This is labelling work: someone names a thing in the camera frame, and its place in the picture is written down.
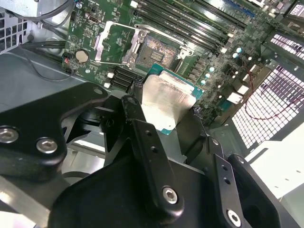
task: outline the silver metal plate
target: silver metal plate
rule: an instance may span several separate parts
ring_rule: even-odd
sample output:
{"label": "silver metal plate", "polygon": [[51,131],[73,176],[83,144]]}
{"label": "silver metal plate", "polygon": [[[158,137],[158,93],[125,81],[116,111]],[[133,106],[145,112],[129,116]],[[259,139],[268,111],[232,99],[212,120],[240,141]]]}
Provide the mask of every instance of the silver metal plate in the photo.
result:
{"label": "silver metal plate", "polygon": [[159,131],[173,130],[187,111],[195,104],[191,94],[194,87],[162,71],[150,75],[143,85],[142,110],[146,121]]}

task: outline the black mounting arm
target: black mounting arm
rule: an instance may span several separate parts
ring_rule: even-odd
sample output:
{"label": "black mounting arm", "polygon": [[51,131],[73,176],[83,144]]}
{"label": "black mounting arm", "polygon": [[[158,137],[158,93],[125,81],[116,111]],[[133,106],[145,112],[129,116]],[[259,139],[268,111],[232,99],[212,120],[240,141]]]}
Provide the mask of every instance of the black mounting arm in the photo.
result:
{"label": "black mounting arm", "polygon": [[[60,174],[67,144],[91,131],[104,133],[105,167],[68,187]],[[224,158],[192,110],[177,131],[191,166],[168,160],[135,98],[92,83],[8,110],[0,199],[49,228],[298,228],[243,158]]]}

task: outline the wire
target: wire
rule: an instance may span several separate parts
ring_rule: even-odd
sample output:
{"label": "wire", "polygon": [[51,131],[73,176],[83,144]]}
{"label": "wire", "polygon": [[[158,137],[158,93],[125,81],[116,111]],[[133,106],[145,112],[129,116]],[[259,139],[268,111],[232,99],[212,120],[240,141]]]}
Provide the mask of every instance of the wire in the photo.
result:
{"label": "wire", "polygon": [[66,45],[65,41],[46,41],[36,43],[22,44],[23,48],[49,48],[49,49],[64,49]]}
{"label": "wire", "polygon": [[36,69],[36,67],[34,66],[34,64],[33,64],[33,62],[30,60],[30,58],[28,57],[28,55],[27,55],[27,53],[26,53],[26,51],[20,46],[20,48],[21,48],[21,50],[23,51],[23,53],[24,53],[24,56],[25,56],[25,58],[27,59],[27,61],[28,61],[28,63],[31,65],[31,67],[33,68],[33,70],[36,72],[36,74],[39,76],[39,77],[41,77],[42,79],[44,79],[44,80],[46,80],[46,81],[49,81],[49,82],[62,82],[62,81],[66,81],[66,80],[68,80],[71,76],[73,76],[74,75],[74,69],[73,68],[71,68],[71,73],[70,73],[70,75],[68,76],[68,77],[65,77],[65,78],[61,78],[61,79],[53,79],[53,78],[48,78],[48,77],[44,77],[43,75],[41,75],[40,73],[39,73],[39,71]]}
{"label": "wire", "polygon": [[72,2],[72,0],[67,0],[65,3],[63,3],[62,5],[60,5],[59,7],[57,7],[56,9],[46,13],[46,14],[42,14],[41,16],[39,17],[24,17],[20,14],[17,14],[17,13],[13,13],[9,10],[6,10],[6,12],[8,14],[11,14],[11,15],[14,15],[15,17],[17,18],[20,18],[22,20],[31,20],[31,21],[40,21],[40,20],[45,20],[45,19],[48,19],[48,18],[52,18],[54,16],[56,16],[57,14],[61,13],[62,11],[64,11]]}
{"label": "wire", "polygon": [[260,118],[260,117],[255,117],[255,116],[252,116],[251,114],[248,113],[247,111],[247,103],[249,101],[249,98],[252,96],[253,92],[254,92],[254,87],[253,87],[253,81],[252,81],[252,77],[251,77],[251,72],[249,71],[248,73],[249,75],[249,80],[250,80],[250,87],[251,87],[251,94],[249,95],[248,99],[246,100],[245,102],[245,113],[252,119],[255,119],[255,120],[271,120],[271,119],[274,119],[276,117],[278,117],[280,114],[282,114],[283,112],[285,112],[287,110],[287,108],[289,108],[291,105],[293,105],[294,103],[297,103],[299,101],[301,101],[303,98],[304,98],[304,95],[301,95],[299,96],[298,98],[295,98],[289,105],[287,105],[282,111],[280,111],[279,113],[276,113],[274,114],[273,116],[271,117],[268,117],[268,118]]}
{"label": "wire", "polygon": [[48,25],[48,24],[42,24],[42,27],[44,27],[45,29],[55,33],[58,37],[62,38],[62,39],[67,39],[66,34],[58,31],[57,29],[55,29],[53,26]]}
{"label": "wire", "polygon": [[47,25],[47,26],[51,26],[51,27],[53,27],[53,28],[58,28],[58,27],[61,27],[61,26],[63,26],[66,22],[67,22],[67,20],[71,17],[71,15],[72,15],[72,13],[73,13],[73,10],[74,10],[74,8],[75,8],[75,5],[76,5],[76,3],[74,2],[74,4],[72,5],[72,7],[71,7],[71,9],[70,9],[70,11],[69,11],[69,13],[68,13],[68,15],[65,17],[65,19],[62,21],[62,22],[60,22],[59,24],[57,24],[57,25],[51,25],[51,24],[49,24],[49,23],[47,23],[46,21],[41,21],[42,23],[43,23],[43,25]]}

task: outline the mounting hole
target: mounting hole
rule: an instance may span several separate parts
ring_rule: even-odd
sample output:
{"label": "mounting hole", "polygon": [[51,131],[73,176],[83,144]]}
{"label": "mounting hole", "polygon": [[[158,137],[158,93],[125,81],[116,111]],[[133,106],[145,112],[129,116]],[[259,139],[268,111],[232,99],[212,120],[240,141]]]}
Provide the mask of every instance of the mounting hole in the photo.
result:
{"label": "mounting hole", "polygon": [[225,177],[224,181],[226,182],[226,184],[231,184],[230,181]]}
{"label": "mounting hole", "polygon": [[106,127],[111,127],[114,124],[114,120],[112,119],[108,119],[105,122]]}
{"label": "mounting hole", "polygon": [[131,102],[133,105],[137,104],[137,101],[133,97],[128,97],[128,101]]}
{"label": "mounting hole", "polygon": [[157,148],[155,146],[152,146],[151,150],[152,150],[153,153],[157,153],[158,152],[158,150],[157,150]]}
{"label": "mounting hole", "polygon": [[152,133],[150,131],[145,131],[146,135],[152,136]]}
{"label": "mounting hole", "polygon": [[97,89],[97,88],[96,88],[96,89],[94,89],[94,92],[95,92],[95,93],[97,93],[97,94],[100,94],[100,95],[102,95],[102,94],[103,94],[103,92],[102,92],[100,89]]}

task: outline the metal mesh grille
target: metal mesh grille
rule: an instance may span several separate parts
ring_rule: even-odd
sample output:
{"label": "metal mesh grille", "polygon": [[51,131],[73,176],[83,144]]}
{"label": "metal mesh grille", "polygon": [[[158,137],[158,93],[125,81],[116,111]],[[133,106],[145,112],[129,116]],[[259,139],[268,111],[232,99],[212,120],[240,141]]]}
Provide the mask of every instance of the metal mesh grille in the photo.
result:
{"label": "metal mesh grille", "polygon": [[[247,112],[254,117],[270,118],[282,112],[296,98],[304,95],[304,82],[278,66],[250,96]],[[303,109],[304,100],[292,104],[277,117],[256,120],[245,112],[245,105],[233,116],[234,122],[247,148],[271,139]]]}
{"label": "metal mesh grille", "polygon": [[276,34],[272,39],[271,43],[278,45],[284,50],[296,55],[297,57],[304,60],[304,47],[303,45],[294,42],[286,37]]}
{"label": "metal mesh grille", "polygon": [[0,54],[16,48],[29,35],[31,22],[5,13],[0,8]]}

